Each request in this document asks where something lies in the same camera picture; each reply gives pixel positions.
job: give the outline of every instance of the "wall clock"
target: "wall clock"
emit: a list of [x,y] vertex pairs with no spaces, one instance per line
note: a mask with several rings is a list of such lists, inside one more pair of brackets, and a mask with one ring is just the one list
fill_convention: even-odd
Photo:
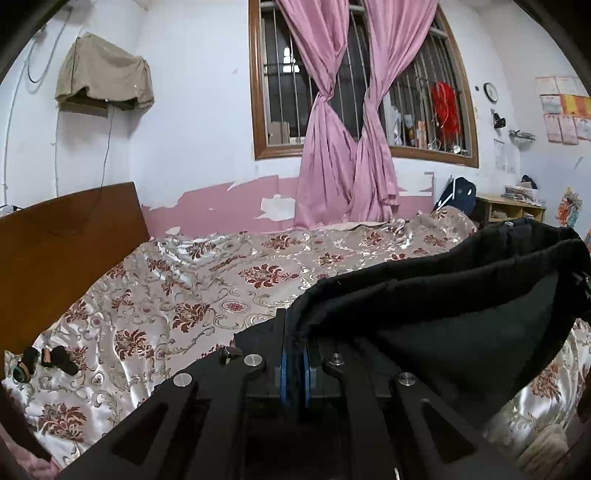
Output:
[[497,103],[499,100],[499,94],[492,83],[484,84],[484,94],[486,95],[486,98],[488,98],[492,103]]

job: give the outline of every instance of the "silver bolt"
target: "silver bolt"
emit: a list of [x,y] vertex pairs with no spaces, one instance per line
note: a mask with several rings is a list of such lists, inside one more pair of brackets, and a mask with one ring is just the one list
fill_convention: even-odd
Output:
[[402,372],[401,374],[398,374],[398,383],[404,385],[405,387],[410,387],[411,385],[414,385],[415,382],[416,380],[413,374],[408,372]]
[[188,373],[177,374],[173,378],[173,383],[177,387],[188,387],[192,381],[193,377],[191,377],[191,375],[189,375]]
[[343,355],[341,355],[340,353],[333,353],[333,356],[329,360],[329,363],[336,367],[340,367],[341,365],[345,364],[345,359]]
[[257,353],[251,353],[244,357],[244,363],[249,367],[258,367],[262,363],[262,357]]

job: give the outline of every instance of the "headboard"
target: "headboard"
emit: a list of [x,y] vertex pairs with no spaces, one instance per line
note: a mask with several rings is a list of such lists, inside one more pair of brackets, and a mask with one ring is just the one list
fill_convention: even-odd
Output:
[[135,185],[58,197],[0,218],[0,378],[104,273],[149,239]]

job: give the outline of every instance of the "wooden window frame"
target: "wooden window frame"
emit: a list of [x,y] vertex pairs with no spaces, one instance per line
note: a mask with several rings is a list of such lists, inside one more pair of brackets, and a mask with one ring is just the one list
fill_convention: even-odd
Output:
[[[437,18],[442,30],[447,34],[450,47],[450,59],[454,62],[455,74],[464,95],[468,133],[470,141],[470,156],[456,155],[453,153],[436,150],[425,150],[414,147],[390,147],[390,152],[396,158],[416,158],[418,160],[431,160],[442,163],[459,164],[468,167],[479,167],[478,159],[478,135],[476,132],[476,120],[474,117],[474,105],[470,92],[470,84],[466,75],[466,69],[453,36],[452,29],[447,22],[441,7],[437,7]],[[268,145],[267,129],[265,127],[265,102],[264,79],[262,72],[261,51],[261,7],[259,0],[249,0],[248,3],[248,36],[250,43],[250,74],[251,74],[251,102],[252,102],[252,130],[254,135],[255,160],[269,158],[301,157],[303,145]]]

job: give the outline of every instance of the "beige cloth cover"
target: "beige cloth cover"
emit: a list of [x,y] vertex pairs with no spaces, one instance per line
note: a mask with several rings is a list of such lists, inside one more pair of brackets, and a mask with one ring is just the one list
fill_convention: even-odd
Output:
[[137,109],[154,104],[148,63],[92,33],[78,38],[68,52],[57,81],[56,100],[66,100],[82,89],[98,100],[136,99]]

